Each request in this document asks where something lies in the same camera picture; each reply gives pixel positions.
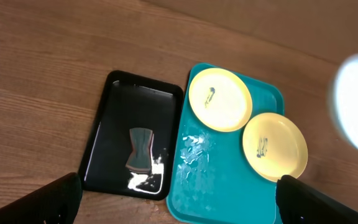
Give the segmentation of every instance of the black tray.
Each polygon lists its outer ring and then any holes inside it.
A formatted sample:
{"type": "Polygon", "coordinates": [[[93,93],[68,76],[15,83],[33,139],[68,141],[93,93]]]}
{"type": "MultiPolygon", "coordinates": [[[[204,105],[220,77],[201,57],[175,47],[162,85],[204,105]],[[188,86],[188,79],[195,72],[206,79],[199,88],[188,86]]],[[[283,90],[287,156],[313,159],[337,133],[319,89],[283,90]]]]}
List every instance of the black tray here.
{"type": "Polygon", "coordinates": [[[183,90],[122,71],[106,80],[78,171],[84,190],[162,200],[169,192],[183,90]],[[134,172],[129,130],[152,130],[151,169],[134,172]]]}

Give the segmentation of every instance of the turquoise plastic tray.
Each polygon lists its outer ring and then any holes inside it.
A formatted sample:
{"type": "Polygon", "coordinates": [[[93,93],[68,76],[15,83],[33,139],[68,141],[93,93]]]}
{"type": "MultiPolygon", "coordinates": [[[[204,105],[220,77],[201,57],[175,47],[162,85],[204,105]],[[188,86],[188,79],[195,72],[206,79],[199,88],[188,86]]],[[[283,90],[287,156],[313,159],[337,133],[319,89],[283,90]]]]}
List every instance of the turquoise plastic tray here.
{"type": "MultiPolygon", "coordinates": [[[[190,223],[282,223],[275,203],[276,183],[258,175],[245,158],[244,128],[230,133],[212,130],[191,109],[189,85],[196,74],[207,68],[216,66],[199,63],[190,72],[167,197],[168,209],[176,219],[190,223]]],[[[284,114],[283,96],[278,89],[234,74],[250,91],[251,117],[264,112],[284,114]]]]}

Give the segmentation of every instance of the pale yellow round plate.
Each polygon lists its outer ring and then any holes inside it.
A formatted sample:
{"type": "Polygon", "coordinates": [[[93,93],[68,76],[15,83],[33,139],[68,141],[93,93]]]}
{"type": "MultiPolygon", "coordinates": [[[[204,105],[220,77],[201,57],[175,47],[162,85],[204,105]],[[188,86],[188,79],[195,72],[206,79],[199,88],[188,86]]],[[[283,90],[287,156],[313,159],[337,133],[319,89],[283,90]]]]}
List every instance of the pale yellow round plate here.
{"type": "Polygon", "coordinates": [[[298,178],[308,162],[301,131],[288,118],[275,113],[252,118],[244,130],[242,146],[252,168],[273,182],[286,174],[298,178]]]}
{"type": "Polygon", "coordinates": [[[217,131],[240,129],[252,112],[246,84],[221,68],[209,68],[194,77],[189,87],[189,101],[197,118],[217,131]]]}

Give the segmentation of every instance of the wooden table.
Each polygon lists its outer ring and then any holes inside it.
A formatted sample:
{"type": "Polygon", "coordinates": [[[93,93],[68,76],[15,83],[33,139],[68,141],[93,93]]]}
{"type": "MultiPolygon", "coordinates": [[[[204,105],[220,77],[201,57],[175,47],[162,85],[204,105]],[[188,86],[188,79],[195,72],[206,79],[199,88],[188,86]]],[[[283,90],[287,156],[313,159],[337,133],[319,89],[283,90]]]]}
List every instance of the wooden table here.
{"type": "MultiPolygon", "coordinates": [[[[0,207],[78,170],[106,75],[186,86],[209,62],[277,86],[303,132],[300,179],[358,211],[358,151],[326,106],[338,64],[139,0],[0,0],[0,207]]],[[[75,223],[176,223],[165,202],[85,192],[75,223]]]]}

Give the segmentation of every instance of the blue tray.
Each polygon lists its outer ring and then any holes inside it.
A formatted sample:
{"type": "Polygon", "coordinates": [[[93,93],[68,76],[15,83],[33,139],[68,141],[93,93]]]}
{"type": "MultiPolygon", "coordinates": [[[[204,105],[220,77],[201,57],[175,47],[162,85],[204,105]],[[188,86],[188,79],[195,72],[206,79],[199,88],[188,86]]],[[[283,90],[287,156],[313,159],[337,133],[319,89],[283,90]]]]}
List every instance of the blue tray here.
{"type": "MultiPolygon", "coordinates": [[[[207,68],[216,66],[199,63],[190,72],[168,209],[176,219],[190,223],[282,223],[275,203],[276,183],[259,176],[243,153],[244,128],[230,133],[212,130],[191,109],[189,85],[196,74],[207,68]]],[[[250,91],[251,118],[264,112],[284,114],[283,96],[278,89],[234,74],[250,91]]]]}

